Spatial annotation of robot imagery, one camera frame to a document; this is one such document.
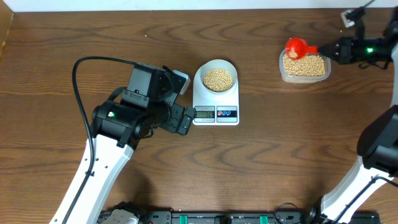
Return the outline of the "red plastic measuring scoop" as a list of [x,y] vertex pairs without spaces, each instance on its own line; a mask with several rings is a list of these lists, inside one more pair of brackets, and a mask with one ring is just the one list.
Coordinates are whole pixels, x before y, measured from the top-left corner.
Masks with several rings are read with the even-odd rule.
[[304,58],[308,54],[318,54],[318,47],[309,46],[305,40],[298,38],[298,37],[293,37],[287,41],[287,43],[285,45],[286,55],[291,50],[293,50],[294,52],[297,52],[298,59],[296,59],[296,60]]

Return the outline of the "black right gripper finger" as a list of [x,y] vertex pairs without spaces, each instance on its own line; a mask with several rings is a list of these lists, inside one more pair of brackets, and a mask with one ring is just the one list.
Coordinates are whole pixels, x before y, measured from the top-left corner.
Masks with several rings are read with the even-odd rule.
[[329,58],[330,60],[339,61],[340,59],[339,52],[336,52],[335,50],[318,49],[318,53],[322,56]]
[[329,43],[318,47],[319,52],[337,52],[340,49],[339,43]]

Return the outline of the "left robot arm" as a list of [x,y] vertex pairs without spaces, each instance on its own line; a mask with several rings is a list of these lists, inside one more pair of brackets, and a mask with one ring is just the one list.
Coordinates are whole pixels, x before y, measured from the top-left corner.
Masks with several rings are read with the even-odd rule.
[[96,223],[140,140],[151,138],[156,128],[188,133],[195,109],[175,101],[189,84],[189,76],[178,70],[135,64],[128,86],[94,109],[82,160],[52,223]]

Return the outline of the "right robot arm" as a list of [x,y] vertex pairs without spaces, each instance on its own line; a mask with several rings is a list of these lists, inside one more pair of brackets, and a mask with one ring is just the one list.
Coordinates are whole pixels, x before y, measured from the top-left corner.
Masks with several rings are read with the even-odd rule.
[[[366,38],[363,6],[341,13],[355,35],[318,48],[318,53],[340,65],[357,63],[360,69],[375,66],[382,70],[397,65],[397,11],[380,38]],[[397,177],[397,80],[393,80],[391,105],[368,125],[357,143],[357,159],[340,183],[320,197],[304,223],[349,223],[357,209],[380,187],[396,186]]]

